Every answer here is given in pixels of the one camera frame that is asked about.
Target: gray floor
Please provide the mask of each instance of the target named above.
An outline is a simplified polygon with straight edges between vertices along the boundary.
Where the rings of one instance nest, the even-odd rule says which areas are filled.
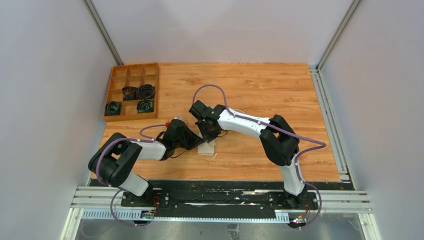
[[[286,224],[277,223],[157,221],[145,227],[128,227],[113,220],[93,219],[85,220],[83,225],[86,236],[95,236],[112,227],[96,238],[85,238],[79,232],[77,240],[365,240],[358,215],[354,213],[323,214],[301,232],[287,231]]]

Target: gray wall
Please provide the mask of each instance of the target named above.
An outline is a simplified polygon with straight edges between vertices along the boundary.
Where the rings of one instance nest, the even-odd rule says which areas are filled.
[[[94,0],[124,62],[316,64],[352,0]]]
[[[84,4],[2,1],[0,239],[58,239],[99,147],[113,59]]]
[[[364,0],[323,70],[384,240],[424,235],[424,2]]]

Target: wooden organizer box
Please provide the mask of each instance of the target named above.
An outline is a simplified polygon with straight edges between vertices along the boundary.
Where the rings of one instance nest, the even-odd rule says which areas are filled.
[[[143,84],[154,86],[153,112],[137,112],[137,100],[124,100],[123,87],[140,87]],[[159,65],[157,63],[114,66],[110,74],[107,98],[104,107],[109,102],[121,103],[120,115],[106,116],[106,122],[155,119],[158,117]]]

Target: white wall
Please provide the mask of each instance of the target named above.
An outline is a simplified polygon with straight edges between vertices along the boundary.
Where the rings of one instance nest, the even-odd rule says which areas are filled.
[[[0,33],[0,239],[59,239],[114,62],[81,0],[2,1]]]
[[[352,0],[94,0],[124,62],[316,64]]]
[[[424,2],[362,2],[322,74],[382,239],[423,239]]]

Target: wood grain surface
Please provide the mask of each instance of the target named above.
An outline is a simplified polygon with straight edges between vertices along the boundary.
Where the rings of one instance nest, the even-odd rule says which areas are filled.
[[[305,63],[160,63],[158,118],[108,122],[101,144],[115,132],[139,138],[141,128],[164,124],[180,116],[199,133],[189,113],[193,94],[205,84],[221,86],[230,108],[257,117],[283,116],[298,134],[324,141],[328,146],[300,158],[303,177],[308,181],[339,181],[334,156],[317,100],[309,67]],[[224,104],[221,92],[202,89],[197,99],[209,106]],[[156,137],[165,127],[148,129]],[[300,149],[315,144],[300,141]],[[147,179],[280,181],[279,168],[270,162],[259,140],[229,131],[216,139],[217,155],[197,155],[197,150],[165,161],[140,160],[132,169]]]

